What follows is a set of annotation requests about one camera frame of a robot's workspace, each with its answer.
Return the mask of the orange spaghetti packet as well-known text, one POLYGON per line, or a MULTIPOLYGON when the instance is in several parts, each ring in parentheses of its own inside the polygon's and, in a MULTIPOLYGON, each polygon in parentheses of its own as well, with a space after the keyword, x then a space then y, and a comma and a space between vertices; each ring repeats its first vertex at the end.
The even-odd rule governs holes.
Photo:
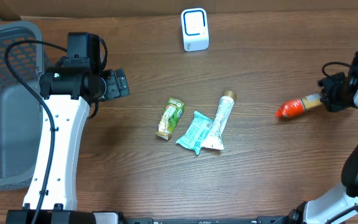
POLYGON ((284 102, 276 111, 276 118, 292 118, 301 115, 307 110, 321 106, 321 94, 315 93, 294 100, 284 102))

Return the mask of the green tea carton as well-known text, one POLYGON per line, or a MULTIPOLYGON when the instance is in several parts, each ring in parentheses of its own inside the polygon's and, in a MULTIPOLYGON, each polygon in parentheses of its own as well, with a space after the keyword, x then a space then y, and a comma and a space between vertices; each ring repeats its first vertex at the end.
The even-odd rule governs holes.
POLYGON ((184 102, 176 98, 169 98, 161 115, 156 135, 167 141, 171 139, 184 110, 184 102))

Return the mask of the teal snack packet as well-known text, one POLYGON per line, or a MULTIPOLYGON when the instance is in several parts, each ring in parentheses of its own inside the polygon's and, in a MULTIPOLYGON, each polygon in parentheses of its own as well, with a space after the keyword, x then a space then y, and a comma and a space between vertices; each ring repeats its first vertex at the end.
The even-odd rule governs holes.
POLYGON ((206 139, 212 123, 212 119, 209 119, 207 116, 195 111, 189 128, 186 133, 176 141, 176 143, 185 149, 194 150, 195 154, 198 156, 202 148, 201 143, 206 139))

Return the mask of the white tube gold cap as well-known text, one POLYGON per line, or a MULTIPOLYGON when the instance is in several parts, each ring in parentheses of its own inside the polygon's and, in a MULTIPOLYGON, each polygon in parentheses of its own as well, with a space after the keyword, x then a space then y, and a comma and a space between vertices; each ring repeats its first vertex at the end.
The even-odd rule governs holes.
POLYGON ((224 90, 223 95, 219 100, 211 129, 209 130, 207 137, 201 143, 201 147, 220 151, 224 149, 223 131, 234 107, 236 98, 237 94, 234 91, 224 90))

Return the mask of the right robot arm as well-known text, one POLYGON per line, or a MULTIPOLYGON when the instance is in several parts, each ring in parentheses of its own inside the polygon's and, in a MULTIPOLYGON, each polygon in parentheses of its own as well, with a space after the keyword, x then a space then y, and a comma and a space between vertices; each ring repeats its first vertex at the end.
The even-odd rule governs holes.
MULTIPOLYGON (((298 99, 304 109, 324 105, 328 112, 358 109, 358 51, 348 73, 326 75, 318 81, 320 93, 298 99)), ((341 183, 320 198, 303 202, 277 223, 344 223, 358 215, 358 145, 347 158, 341 183)))

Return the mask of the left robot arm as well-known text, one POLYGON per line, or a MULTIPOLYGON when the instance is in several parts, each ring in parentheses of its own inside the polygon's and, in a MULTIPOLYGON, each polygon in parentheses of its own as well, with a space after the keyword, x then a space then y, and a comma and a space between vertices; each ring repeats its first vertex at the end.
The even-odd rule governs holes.
POLYGON ((36 93, 13 69, 10 44, 4 53, 7 68, 42 106, 45 118, 37 160, 22 209, 9 210, 6 223, 125 223, 123 213, 79 212, 76 170, 83 128, 98 112, 92 105, 129 95, 123 69, 106 69, 105 41, 89 32, 68 34, 67 47, 54 66, 45 69, 36 93))

